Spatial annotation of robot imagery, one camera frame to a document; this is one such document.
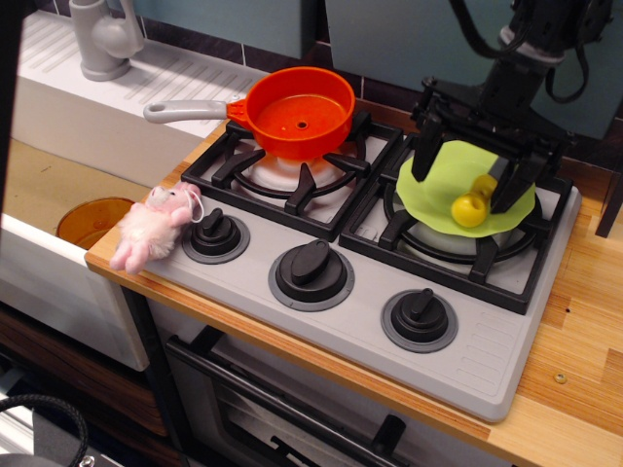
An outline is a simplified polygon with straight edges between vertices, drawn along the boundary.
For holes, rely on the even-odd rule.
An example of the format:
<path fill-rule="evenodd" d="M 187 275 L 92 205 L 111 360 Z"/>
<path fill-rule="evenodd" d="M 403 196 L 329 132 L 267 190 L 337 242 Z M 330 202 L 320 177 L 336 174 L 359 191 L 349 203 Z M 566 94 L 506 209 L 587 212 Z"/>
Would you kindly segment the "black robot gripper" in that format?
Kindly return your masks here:
<path fill-rule="evenodd" d="M 520 57 L 495 60 L 484 83 L 462 85 L 427 77 L 412 119 L 420 131 L 412 164 L 418 182 L 427 177 L 444 137 L 453 135 L 497 153 L 490 169 L 497 181 L 491 212 L 508 211 L 533 184 L 524 159 L 551 163 L 575 135 L 539 115 L 532 102 L 553 69 Z"/>

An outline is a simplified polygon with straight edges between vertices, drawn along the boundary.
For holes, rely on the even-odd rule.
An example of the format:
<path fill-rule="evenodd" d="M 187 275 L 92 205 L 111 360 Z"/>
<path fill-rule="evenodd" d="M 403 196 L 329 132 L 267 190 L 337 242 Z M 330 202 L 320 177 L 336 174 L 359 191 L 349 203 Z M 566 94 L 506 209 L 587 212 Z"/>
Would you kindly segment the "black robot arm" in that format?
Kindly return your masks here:
<path fill-rule="evenodd" d="M 412 118 L 420 131 L 413 177 L 426 179 L 448 137 L 502 158 L 505 167 L 491 210 L 504 213 L 535 183 L 556 176 L 575 135 L 536 113 L 540 90 L 556 103 L 577 100 L 588 85 L 586 45 L 600 40 L 612 20 L 609 1 L 514 1 L 514 16 L 498 35 L 498 48 L 479 33 L 467 5 L 451 4 L 461 32 L 493 65 L 480 85 L 427 77 Z"/>

